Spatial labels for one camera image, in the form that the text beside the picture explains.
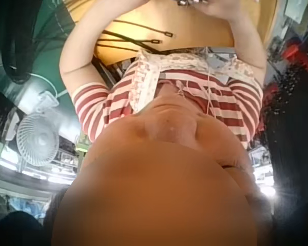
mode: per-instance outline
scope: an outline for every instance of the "hand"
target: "hand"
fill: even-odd
[[[150,0],[108,0],[112,8],[117,8],[121,14],[128,13]]]
[[[208,0],[208,4],[194,3],[193,6],[209,16],[228,21],[234,21],[243,14],[240,0]]]

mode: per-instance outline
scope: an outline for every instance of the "cable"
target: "cable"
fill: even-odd
[[[138,50],[129,49],[129,48],[123,48],[123,47],[118,47],[118,46],[112,46],[112,45],[100,45],[100,44],[96,44],[96,46],[105,47],[105,48],[113,48],[113,49],[119,49],[119,50],[128,50],[128,51],[138,52]]]
[[[144,48],[144,49],[146,49],[146,50],[152,52],[153,54],[162,54],[162,52],[160,52],[160,51],[158,51],[158,50],[152,48],[151,46],[148,46],[148,45],[146,45],[146,44],[143,44],[142,42],[138,42],[138,41],[136,41],[136,40],[134,40],[134,39],[132,39],[132,38],[130,38],[130,37],[123,36],[123,35],[121,35],[121,34],[114,33],[114,32],[110,32],[110,31],[107,31],[107,30],[104,30],[104,31],[103,31],[103,34],[107,34],[107,35],[110,35],[110,36],[114,36],[114,37],[118,37],[118,38],[127,40],[127,41],[129,41],[129,42],[131,42],[131,43],[133,43],[133,44],[135,44],[135,45],[138,45],[138,46],[140,46],[140,47],[142,47],[142,48]]]
[[[99,38],[97,39],[97,42],[104,42],[104,41],[111,41],[111,42],[129,42],[127,40],[123,39],[109,39],[109,38]],[[135,39],[137,42],[142,42],[142,43],[151,43],[151,44],[161,44],[162,41],[158,39]]]
[[[41,75],[39,75],[39,74],[36,74],[36,73],[29,73],[29,74],[32,75],[33,77],[40,78],[40,79],[44,80],[45,82],[47,82],[47,83],[53,88],[53,90],[54,90],[54,92],[55,92],[55,97],[57,98],[58,92],[57,92],[57,89],[56,89],[56,87],[53,85],[52,82],[50,82],[47,78],[45,78],[45,77],[43,77],[43,76],[41,76]]]
[[[147,26],[144,26],[144,25],[140,25],[140,24],[137,24],[137,23],[133,23],[133,22],[127,22],[125,20],[118,20],[118,19],[115,19],[113,20],[113,22],[117,22],[117,23],[125,23],[125,24],[129,24],[129,25],[134,25],[134,26],[138,26],[138,27],[142,27],[142,28],[145,28],[145,29],[148,29],[148,30],[151,30],[151,31],[154,31],[154,32],[159,32],[159,33],[162,33],[164,34],[165,36],[167,37],[173,37],[174,34],[171,33],[171,32],[166,32],[166,31],[160,31],[158,29],[154,29],[152,27],[147,27]]]

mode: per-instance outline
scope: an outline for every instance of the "skin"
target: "skin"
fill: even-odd
[[[70,94],[104,83],[90,63],[95,40],[113,19],[147,2],[94,3],[63,49],[60,70]],[[237,54],[262,81],[262,44],[239,5],[224,12],[213,0],[196,8],[229,21]],[[111,123],[93,143],[60,205],[53,245],[256,245],[247,198],[260,195],[252,172],[228,127],[167,83],[141,112]]]

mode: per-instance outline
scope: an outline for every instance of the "red and white striped shirt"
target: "red and white striped shirt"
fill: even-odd
[[[240,65],[244,64],[236,60],[233,68],[237,70]],[[83,131],[91,142],[110,123],[135,112],[131,95],[134,95],[134,81],[135,77],[139,77],[140,66],[141,61],[133,63],[112,90],[100,83],[88,83],[72,95]],[[243,81],[228,76],[224,84],[217,78],[216,72],[198,72],[194,69],[169,69],[159,74],[164,79],[159,79],[158,85],[169,80],[183,91],[186,98],[197,103],[204,113],[209,104],[208,114],[224,122],[247,148],[255,134],[262,107],[262,90],[254,79]]]

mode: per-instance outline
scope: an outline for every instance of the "black cable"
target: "black cable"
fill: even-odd
[[[109,39],[109,38],[100,38],[97,39],[98,42],[110,41],[110,42],[129,42],[123,39]],[[142,43],[151,43],[151,44],[161,44],[162,41],[158,39],[135,39],[135,41],[142,42]]]
[[[135,45],[138,45],[150,52],[152,52],[153,54],[162,54],[162,52],[152,48],[151,46],[148,46],[146,44],[143,44],[142,42],[138,42],[130,37],[127,37],[127,36],[124,36],[124,35],[121,35],[121,34],[118,34],[118,33],[114,33],[114,32],[110,32],[110,31],[107,31],[107,30],[104,30],[103,31],[103,34],[107,34],[107,35],[110,35],[110,36],[114,36],[114,37],[118,37],[118,38],[121,38],[121,39],[124,39],[124,40],[127,40]]]
[[[138,50],[129,49],[129,48],[123,48],[123,47],[118,47],[118,46],[112,46],[112,45],[101,45],[101,44],[96,44],[96,46],[99,46],[99,47],[106,47],[106,48],[113,48],[113,49],[119,49],[119,50],[128,50],[128,51],[138,52]]]
[[[154,28],[152,28],[152,27],[148,27],[148,26],[144,26],[144,25],[140,25],[140,24],[137,24],[137,23],[127,22],[127,21],[125,21],[125,20],[118,20],[118,19],[115,19],[115,20],[113,20],[113,22],[125,23],[125,24],[129,24],[129,25],[134,25],[134,26],[142,27],[142,28],[145,28],[145,29],[154,31],[154,32],[162,33],[162,34],[164,34],[165,36],[168,36],[168,37],[173,37],[173,36],[174,36],[174,34],[171,33],[171,32],[161,31],[161,30],[154,29]]]

